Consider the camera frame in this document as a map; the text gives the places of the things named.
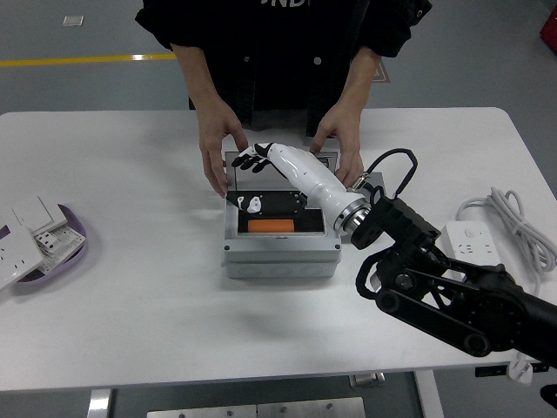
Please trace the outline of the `person's left hand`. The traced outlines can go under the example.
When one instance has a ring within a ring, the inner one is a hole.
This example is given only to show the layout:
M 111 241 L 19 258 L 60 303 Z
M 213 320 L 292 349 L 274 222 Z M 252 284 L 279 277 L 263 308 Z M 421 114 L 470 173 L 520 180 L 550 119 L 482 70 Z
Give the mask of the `person's left hand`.
M 312 140 L 310 152 L 320 152 L 329 137 L 339 142 L 340 161 L 336 177 L 346 187 L 351 187 L 364 171 L 360 156 L 360 116 L 362 109 L 335 104 L 321 119 Z

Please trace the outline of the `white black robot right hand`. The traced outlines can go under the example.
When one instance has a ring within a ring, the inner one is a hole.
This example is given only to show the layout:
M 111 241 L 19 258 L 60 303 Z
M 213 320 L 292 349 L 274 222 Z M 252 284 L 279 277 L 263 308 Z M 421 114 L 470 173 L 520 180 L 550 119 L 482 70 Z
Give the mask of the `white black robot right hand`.
M 253 172 L 261 172 L 269 164 L 302 192 L 311 206 L 322 209 L 330 224 L 350 205 L 366 202 L 361 193 L 348 192 L 312 153 L 296 147 L 279 143 L 255 144 L 232 161 L 232 167 Z

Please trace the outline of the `person's right hand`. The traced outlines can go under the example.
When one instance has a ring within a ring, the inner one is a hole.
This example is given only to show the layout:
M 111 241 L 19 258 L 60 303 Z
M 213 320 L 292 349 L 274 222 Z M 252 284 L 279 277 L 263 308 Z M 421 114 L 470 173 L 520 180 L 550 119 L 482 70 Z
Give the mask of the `person's right hand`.
M 231 136 L 242 152 L 248 147 L 243 127 L 238 117 L 225 102 L 209 104 L 198 109 L 199 150 L 202 156 L 204 174 L 212 189 L 221 198 L 227 194 L 225 162 L 222 158 L 222 145 Z

